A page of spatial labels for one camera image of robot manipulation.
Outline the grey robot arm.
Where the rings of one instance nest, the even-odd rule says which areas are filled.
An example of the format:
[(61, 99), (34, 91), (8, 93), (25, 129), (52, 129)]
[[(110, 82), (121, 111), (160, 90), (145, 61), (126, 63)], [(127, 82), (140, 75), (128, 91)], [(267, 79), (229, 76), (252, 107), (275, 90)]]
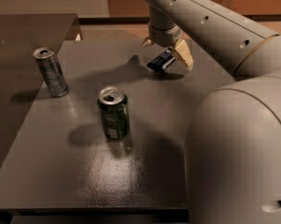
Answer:
[(190, 224), (281, 224), (281, 35), (211, 0), (145, 1), (154, 43), (181, 30), (235, 79), (190, 120)]

